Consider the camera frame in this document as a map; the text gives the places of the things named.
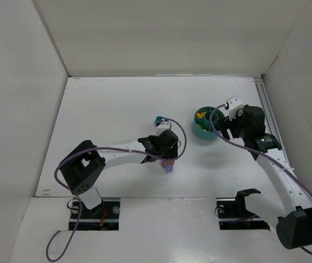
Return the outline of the purple lego figure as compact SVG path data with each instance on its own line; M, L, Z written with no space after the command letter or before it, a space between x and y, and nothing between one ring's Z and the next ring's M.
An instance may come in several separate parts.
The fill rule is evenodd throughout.
M161 167L165 170L166 173L171 173L174 168L174 161L162 161Z

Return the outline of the yellow lego brick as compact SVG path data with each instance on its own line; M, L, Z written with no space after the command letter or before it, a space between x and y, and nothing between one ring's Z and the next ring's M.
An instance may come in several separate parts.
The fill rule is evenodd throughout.
M195 113L195 117L196 118L204 118L206 114L206 111L202 111L202 112L196 112Z

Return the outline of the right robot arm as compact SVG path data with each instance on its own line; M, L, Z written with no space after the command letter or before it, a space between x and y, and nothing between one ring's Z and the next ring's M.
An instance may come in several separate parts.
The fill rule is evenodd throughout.
M218 136L225 142L240 138L242 149L265 171L282 206L250 188L240 190L230 206L231 213L254 214L273 227L286 249L301 248L312 255L312 192L295 176L286 162L278 139L265 131L265 113L260 107L229 102L222 105L229 115L218 121Z

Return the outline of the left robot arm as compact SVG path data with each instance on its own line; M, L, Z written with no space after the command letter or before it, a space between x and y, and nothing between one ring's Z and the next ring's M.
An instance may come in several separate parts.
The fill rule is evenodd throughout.
M85 140L61 161L56 171L61 172L67 189L86 209L100 211L104 201L95 183L104 169L125 164L173 162L178 158L178 141L170 129L114 147L97 147Z

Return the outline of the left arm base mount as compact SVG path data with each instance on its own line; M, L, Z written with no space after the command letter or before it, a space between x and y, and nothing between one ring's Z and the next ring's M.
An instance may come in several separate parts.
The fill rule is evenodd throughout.
M101 208L89 210L82 204L77 231L117 231L119 229L120 199L105 199ZM78 200L71 199L66 204L70 211L69 230L73 230L80 210Z

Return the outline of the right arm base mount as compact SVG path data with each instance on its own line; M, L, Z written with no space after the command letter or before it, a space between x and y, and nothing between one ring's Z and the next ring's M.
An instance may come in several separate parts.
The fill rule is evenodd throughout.
M214 214L220 230L270 230L270 226L256 214L246 209L245 198L260 194L255 188L238 191L235 197L216 198Z

